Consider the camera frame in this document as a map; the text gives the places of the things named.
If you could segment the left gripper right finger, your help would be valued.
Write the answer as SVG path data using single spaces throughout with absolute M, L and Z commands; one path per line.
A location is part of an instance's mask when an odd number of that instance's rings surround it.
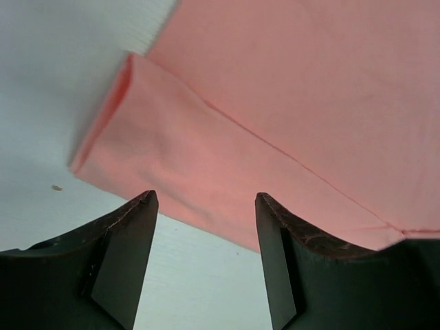
M 274 329 L 438 329 L 439 242 L 343 241 L 260 192 L 256 227 Z

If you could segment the salmon pink t shirt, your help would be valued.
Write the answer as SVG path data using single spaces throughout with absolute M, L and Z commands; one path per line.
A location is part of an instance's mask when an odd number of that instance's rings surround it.
M 438 1 L 180 1 L 77 178 L 258 250 L 254 198 L 380 250 L 439 237 Z

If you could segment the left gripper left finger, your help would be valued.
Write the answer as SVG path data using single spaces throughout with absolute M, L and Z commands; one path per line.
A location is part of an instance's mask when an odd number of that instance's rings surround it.
M 158 214 L 154 191 L 26 250 L 1 253 L 2 329 L 132 329 Z

